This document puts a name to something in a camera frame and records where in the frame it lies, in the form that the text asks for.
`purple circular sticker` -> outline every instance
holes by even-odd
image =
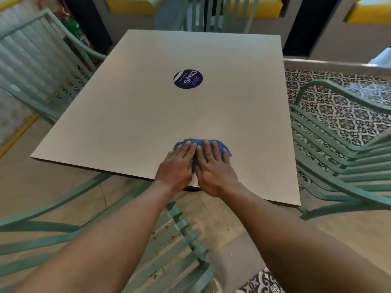
[[[190,89],[195,88],[202,82],[202,74],[196,70],[184,70],[176,73],[174,76],[174,84],[179,88]]]

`right hand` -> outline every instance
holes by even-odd
[[[220,197],[227,191],[238,186],[240,182],[231,167],[230,156],[223,149],[223,157],[220,156],[219,146],[216,141],[212,142],[213,153],[208,140],[204,140],[205,156],[201,146],[197,146],[198,165],[195,173],[198,178],[198,186],[214,197]]]

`forearm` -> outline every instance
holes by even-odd
[[[242,185],[221,198],[286,292],[390,292],[390,277],[311,224]]]
[[[168,186],[154,182],[139,197],[67,244],[17,292],[120,292],[173,195]]]

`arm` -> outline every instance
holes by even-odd
[[[190,183],[195,150],[189,142],[169,152],[149,189],[67,244],[15,292],[122,291],[160,213]]]
[[[391,277],[308,222],[244,187],[217,144],[197,148],[199,186],[220,197],[242,221],[286,292],[391,292]]]

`hand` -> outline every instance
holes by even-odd
[[[240,185],[238,177],[231,167],[230,156],[223,149],[223,157],[220,156],[219,146],[216,141],[212,142],[213,153],[208,140],[204,140],[205,157],[201,146],[197,147],[198,165],[195,173],[198,178],[198,186],[203,191],[214,197],[220,197],[226,191]]]
[[[187,141],[179,145],[175,151],[170,151],[160,164],[156,173],[156,181],[169,186],[173,193],[183,190],[192,180],[193,157],[197,144]]]

